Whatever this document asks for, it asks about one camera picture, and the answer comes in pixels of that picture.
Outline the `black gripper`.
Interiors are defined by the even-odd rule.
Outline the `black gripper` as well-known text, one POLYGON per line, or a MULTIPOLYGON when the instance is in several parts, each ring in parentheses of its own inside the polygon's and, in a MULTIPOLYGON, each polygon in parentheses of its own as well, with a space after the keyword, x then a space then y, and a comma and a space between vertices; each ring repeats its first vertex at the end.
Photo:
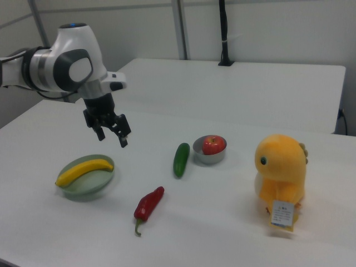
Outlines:
POLYGON ((102 141, 105 138, 102 127, 108 127, 118 137, 121 147, 126 147, 127 136, 131 133, 131 128, 124 114, 115 114, 112 94, 107 93, 98 98, 84 99, 84 103, 86 109, 83 114, 87 126, 93 128, 98 140, 102 141))

